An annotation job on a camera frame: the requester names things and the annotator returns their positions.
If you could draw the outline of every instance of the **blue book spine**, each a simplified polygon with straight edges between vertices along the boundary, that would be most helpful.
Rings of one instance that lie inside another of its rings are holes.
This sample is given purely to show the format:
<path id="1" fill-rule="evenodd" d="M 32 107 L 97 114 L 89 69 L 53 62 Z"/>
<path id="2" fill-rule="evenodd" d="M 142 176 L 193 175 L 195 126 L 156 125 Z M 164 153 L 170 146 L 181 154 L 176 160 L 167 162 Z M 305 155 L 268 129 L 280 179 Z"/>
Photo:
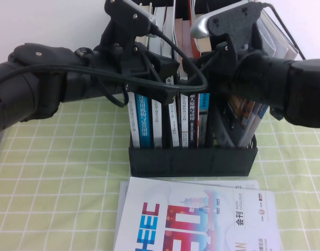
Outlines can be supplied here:
<path id="1" fill-rule="evenodd" d="M 209 99 L 210 99 L 210 93 L 200 94 L 200 111 L 209 109 Z"/>
<path id="2" fill-rule="evenodd" d="M 148 112 L 148 100 L 139 94 L 136 95 L 138 125 L 140 135 L 140 147 L 151 148 L 150 114 Z"/>

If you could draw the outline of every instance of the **book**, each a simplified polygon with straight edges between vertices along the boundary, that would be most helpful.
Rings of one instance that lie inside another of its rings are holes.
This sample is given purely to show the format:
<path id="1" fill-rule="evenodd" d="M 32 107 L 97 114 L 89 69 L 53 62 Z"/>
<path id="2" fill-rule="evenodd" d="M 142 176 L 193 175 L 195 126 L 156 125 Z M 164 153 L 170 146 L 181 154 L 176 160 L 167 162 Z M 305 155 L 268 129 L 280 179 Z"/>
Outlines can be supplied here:
<path id="1" fill-rule="evenodd" d="M 191 34 L 190 34 L 190 21 L 182 21 L 182 49 L 185 55 L 189 58 L 193 57 L 192 47 L 191 47 Z M 188 115 L 188 147 L 197 148 L 198 147 L 198 111 L 199 102 L 198 94 L 189 95 L 187 98 L 187 115 Z"/>
<path id="2" fill-rule="evenodd" d="M 205 137 L 207 136 L 207 123 L 209 111 L 210 93 L 200 94 L 200 110 L 199 110 L 199 146 L 205 146 Z"/>
<path id="3" fill-rule="evenodd" d="M 262 106 L 262 104 L 260 104 L 260 103 L 254 104 L 252 112 L 249 116 L 249 120 L 248 120 L 247 125 L 245 127 L 244 133 L 238 142 L 238 145 L 237 145 L 238 147 L 247 147 L 248 144 L 250 143 L 250 140 L 252 139 L 252 137 L 249 138 L 248 132 L 249 132 L 249 130 L 252 130 L 253 121 L 255 120 L 256 114 L 260 110 L 261 106 Z"/>
<path id="4" fill-rule="evenodd" d="M 281 250 L 274 194 L 131 177 L 115 251 Z"/>
<path id="5" fill-rule="evenodd" d="M 219 145 L 238 147 L 244 135 L 255 102 L 230 95 L 228 99 L 219 98 L 216 111 L 215 131 Z"/>
<path id="6" fill-rule="evenodd" d="M 203 15 L 195 14 L 195 3 L 195 0 L 188 1 L 188 15 L 190 20 L 190 26 L 195 22 L 197 18 Z M 191 36 L 191 47 L 194 58 L 199 58 L 201 54 L 204 52 L 212 51 L 209 37 L 196 39 L 193 36 Z"/>
<path id="7" fill-rule="evenodd" d="M 162 30 L 165 20 L 166 7 L 154 8 L 156 25 Z M 161 38 L 150 38 L 148 50 L 161 55 Z M 162 148 L 162 105 L 160 102 L 152 99 L 152 129 L 154 148 Z"/>
<path id="8" fill-rule="evenodd" d="M 148 12 L 150 11 L 150 6 L 142 6 Z M 141 42 L 143 44 L 147 44 L 148 37 L 136 37 L 136 42 Z M 133 92 L 128 93 L 129 103 L 128 103 L 128 112 L 129 112 L 129 120 L 130 120 L 130 128 L 131 128 L 131 138 L 132 145 L 134 148 L 140 148 L 140 135 L 139 135 L 139 126 L 138 126 L 138 116 L 137 116 L 137 106 L 135 100 L 135 94 Z"/>
<path id="9" fill-rule="evenodd" d="M 152 13 L 152 3 L 147 6 L 140 6 L 147 12 Z M 143 43 L 146 47 L 148 46 L 148 37 L 136 37 L 136 42 Z M 151 132 L 150 132 L 150 113 L 148 111 L 148 98 L 142 95 L 136 95 L 136 106 L 138 114 L 138 126 L 140 135 L 140 147 L 141 148 L 151 148 Z"/>
<path id="10" fill-rule="evenodd" d="M 183 49 L 183 19 L 175 19 L 175 39 L 177 47 L 184 52 Z M 178 54 L 177 61 L 180 63 L 178 69 L 179 79 L 188 80 L 188 74 L 183 70 L 182 57 Z M 188 127 L 188 96 L 180 94 L 180 115 L 181 115 L 181 146 L 188 147 L 189 143 L 189 127 Z"/>
<path id="11" fill-rule="evenodd" d="M 132 145 L 134 148 L 140 148 L 139 127 L 138 127 L 135 95 L 132 92 L 129 92 L 128 95 L 129 95 L 128 111 L 129 111 L 129 119 L 130 119 L 130 127 L 131 127 Z"/>
<path id="12" fill-rule="evenodd" d="M 175 20 L 174 15 L 175 15 L 174 7 L 167 6 L 166 18 L 163 25 L 163 34 L 166 37 L 171 38 L 172 41 L 174 39 L 174 35 L 173 35 L 174 20 Z M 168 43 L 166 43 L 163 39 L 161 40 L 161 55 L 166 56 L 168 58 L 173 57 L 171 46 Z M 166 83 L 170 85 L 174 85 L 174 76 L 168 77 L 166 79 Z M 168 113 L 169 113 L 169 120 L 170 120 L 170 131 L 172 134 L 172 146 L 180 147 L 175 98 L 174 98 L 174 102 L 168 105 Z"/>
<path id="13" fill-rule="evenodd" d="M 243 142 L 242 142 L 242 146 L 246 147 L 248 146 L 248 144 L 250 143 L 250 141 L 252 140 L 254 133 L 256 131 L 256 129 L 258 128 L 262 118 L 264 117 L 266 111 L 268 109 L 268 106 L 266 105 L 261 105 L 259 108 L 259 111 L 257 112 L 252 124 L 250 125 L 250 128 L 247 132 L 247 135 L 245 136 Z"/>
<path id="14" fill-rule="evenodd" d="M 256 180 L 180 180 L 178 182 L 190 183 L 190 184 L 200 184 L 200 185 L 210 185 L 219 187 L 233 187 L 239 189 L 259 189 L 259 183 Z M 118 195 L 118 208 L 116 216 L 116 227 L 115 227 L 115 237 L 113 243 L 116 243 L 116 238 L 118 234 L 118 228 L 120 225 L 120 220 L 122 218 L 123 208 L 125 199 L 128 193 L 129 182 L 121 181 Z"/>
<path id="15" fill-rule="evenodd" d="M 188 97 L 189 148 L 197 148 L 197 97 L 198 94 L 192 94 Z"/>

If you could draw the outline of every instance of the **white book spine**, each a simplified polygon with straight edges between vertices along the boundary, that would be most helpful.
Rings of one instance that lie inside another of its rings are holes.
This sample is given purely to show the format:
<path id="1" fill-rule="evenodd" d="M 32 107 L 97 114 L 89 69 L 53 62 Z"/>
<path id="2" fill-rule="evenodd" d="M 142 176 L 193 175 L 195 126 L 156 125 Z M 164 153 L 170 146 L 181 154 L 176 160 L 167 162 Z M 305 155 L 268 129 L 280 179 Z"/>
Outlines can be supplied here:
<path id="1" fill-rule="evenodd" d="M 188 147 L 189 126 L 188 126 L 188 96 L 181 95 L 181 127 L 182 127 L 182 147 Z"/>
<path id="2" fill-rule="evenodd" d="M 162 148 L 162 110 L 161 103 L 152 99 L 154 148 Z"/>
<path id="3" fill-rule="evenodd" d="M 166 7 L 156 7 L 154 16 L 156 25 L 160 30 L 163 28 L 166 14 Z M 161 38 L 150 38 L 148 43 L 149 51 L 161 55 Z M 162 148 L 162 105 L 156 100 L 152 100 L 152 125 L 153 125 L 153 143 L 155 148 Z"/>
<path id="4" fill-rule="evenodd" d="M 173 84 L 174 78 L 169 77 L 166 80 L 166 83 Z M 169 109 L 169 120 L 170 120 L 170 130 L 172 132 L 172 143 L 173 147 L 180 146 L 180 139 L 179 139 L 179 129 L 177 124 L 177 112 L 176 112 L 176 101 L 174 98 L 174 102 L 168 105 Z"/>
<path id="5" fill-rule="evenodd" d="M 128 95 L 129 95 L 128 110 L 129 110 L 129 118 L 130 118 L 132 144 L 134 148 L 140 148 L 138 116 L 137 116 L 137 108 L 135 103 L 135 95 L 132 92 L 129 92 Z"/>

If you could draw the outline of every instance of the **book spine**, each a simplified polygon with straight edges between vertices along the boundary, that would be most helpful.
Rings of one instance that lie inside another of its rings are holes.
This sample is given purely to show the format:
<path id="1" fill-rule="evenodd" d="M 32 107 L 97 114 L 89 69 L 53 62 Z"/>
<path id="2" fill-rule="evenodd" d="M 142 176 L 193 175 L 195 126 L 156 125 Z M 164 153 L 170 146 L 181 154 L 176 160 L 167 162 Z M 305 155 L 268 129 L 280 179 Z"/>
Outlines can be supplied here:
<path id="1" fill-rule="evenodd" d="M 129 92 L 128 95 L 129 95 L 128 110 L 129 110 L 129 118 L 130 118 L 132 145 L 134 148 L 140 148 L 139 127 L 138 127 L 135 95 L 134 93 L 131 93 L 131 92 Z"/>
<path id="2" fill-rule="evenodd" d="M 258 111 L 260 110 L 261 108 L 261 104 L 260 103 L 255 103 L 254 106 L 253 106 L 253 109 L 252 109 L 252 112 L 249 116 L 249 119 L 248 119 L 248 123 L 245 127 L 245 131 L 242 135 L 242 137 L 240 138 L 237 146 L 238 147 L 246 147 L 246 142 L 244 142 L 246 139 L 247 139 L 247 136 L 248 136 L 248 132 L 250 131 L 251 127 L 252 127 L 252 124 L 253 124 L 253 121 L 255 120 L 255 117 L 256 117 L 256 114 L 258 113 Z"/>
<path id="3" fill-rule="evenodd" d="M 245 140 L 244 140 L 243 143 L 242 143 L 242 146 L 243 146 L 243 147 L 246 147 L 246 146 L 249 145 L 249 143 L 250 143 L 250 141 L 252 140 L 253 135 L 254 135 L 256 129 L 258 128 L 258 126 L 259 126 L 262 118 L 264 117 L 267 109 L 268 109 L 268 106 L 266 106 L 266 105 L 262 105 L 262 106 L 260 107 L 260 109 L 259 109 L 259 111 L 258 111 L 258 114 L 256 114 L 255 119 L 253 120 L 253 123 L 252 123 L 252 125 L 250 126 L 250 128 L 249 128 L 249 130 L 248 130 L 248 133 L 247 133 L 247 135 L 246 135 L 246 137 L 245 137 Z"/>
<path id="4" fill-rule="evenodd" d="M 189 111 L 189 148 L 197 147 L 197 97 L 196 94 L 189 96 L 188 111 Z"/>
<path id="5" fill-rule="evenodd" d="M 148 113 L 148 100 L 146 97 L 137 94 L 136 104 L 138 112 L 140 146 L 151 148 L 150 115 Z"/>
<path id="6" fill-rule="evenodd" d="M 207 136 L 207 121 L 209 110 L 209 93 L 200 94 L 199 108 L 199 146 L 205 145 L 205 137 Z"/>
<path id="7" fill-rule="evenodd" d="M 174 77 L 171 76 L 167 78 L 166 83 L 170 85 L 174 85 Z M 174 98 L 174 102 L 168 105 L 168 110 L 169 110 L 169 120 L 170 120 L 170 131 L 172 133 L 172 144 L 173 144 L 173 147 L 179 147 L 180 140 L 179 140 L 178 125 L 177 125 L 177 112 L 176 112 L 175 98 Z"/>
<path id="8" fill-rule="evenodd" d="M 196 147 L 199 142 L 199 130 L 200 130 L 200 95 L 196 95 Z"/>
<path id="9" fill-rule="evenodd" d="M 188 126 L 188 96 L 180 94 L 181 96 L 181 130 L 182 130 L 182 147 L 189 146 L 189 126 Z"/>
<path id="10" fill-rule="evenodd" d="M 162 148 L 162 112 L 161 103 L 152 99 L 152 122 L 154 148 Z"/>

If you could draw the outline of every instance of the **book cover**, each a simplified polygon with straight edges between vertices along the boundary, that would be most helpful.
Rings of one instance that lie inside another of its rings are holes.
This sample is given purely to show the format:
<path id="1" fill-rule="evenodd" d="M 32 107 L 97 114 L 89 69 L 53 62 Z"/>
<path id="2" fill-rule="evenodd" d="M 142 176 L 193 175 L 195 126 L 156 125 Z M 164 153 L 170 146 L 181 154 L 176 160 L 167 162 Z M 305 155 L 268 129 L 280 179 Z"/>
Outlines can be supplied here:
<path id="1" fill-rule="evenodd" d="M 233 187 L 233 188 L 239 188 L 239 189 L 259 189 L 259 183 L 257 180 L 180 180 L 178 182 L 219 186 L 219 187 Z M 128 193 L 128 187 L 129 187 L 128 181 L 120 182 L 116 226 L 115 226 L 115 238 L 113 243 L 116 243 L 118 228 L 122 218 L 125 199 Z"/>
<path id="2" fill-rule="evenodd" d="M 132 145 L 134 148 L 140 148 L 139 127 L 138 127 L 135 95 L 132 92 L 129 92 L 128 95 L 129 95 L 128 111 L 129 111 L 129 119 L 130 119 L 130 127 L 131 127 Z"/>
<path id="3" fill-rule="evenodd" d="M 150 115 L 148 113 L 148 99 L 142 95 L 136 95 L 140 147 L 151 148 Z"/>
<path id="4" fill-rule="evenodd" d="M 164 19 L 166 14 L 166 7 L 154 8 L 154 16 L 156 25 L 160 30 L 163 28 Z M 161 55 L 161 38 L 150 38 L 148 42 L 149 51 Z M 162 105 L 160 102 L 152 99 L 152 129 L 153 129 L 153 143 L 154 148 L 162 148 Z"/>
<path id="5" fill-rule="evenodd" d="M 163 25 L 163 34 L 173 40 L 174 32 L 174 7 L 168 6 L 166 9 L 166 17 Z M 161 41 L 161 55 L 168 58 L 172 58 L 172 48 L 164 40 Z M 174 77 L 168 77 L 166 83 L 169 85 L 174 85 Z M 180 147 L 179 131 L 177 123 L 177 111 L 176 111 L 176 100 L 168 105 L 169 120 L 170 120 L 170 131 L 172 134 L 172 146 Z"/>
<path id="6" fill-rule="evenodd" d="M 281 250 L 272 192 L 130 178 L 115 251 Z"/>

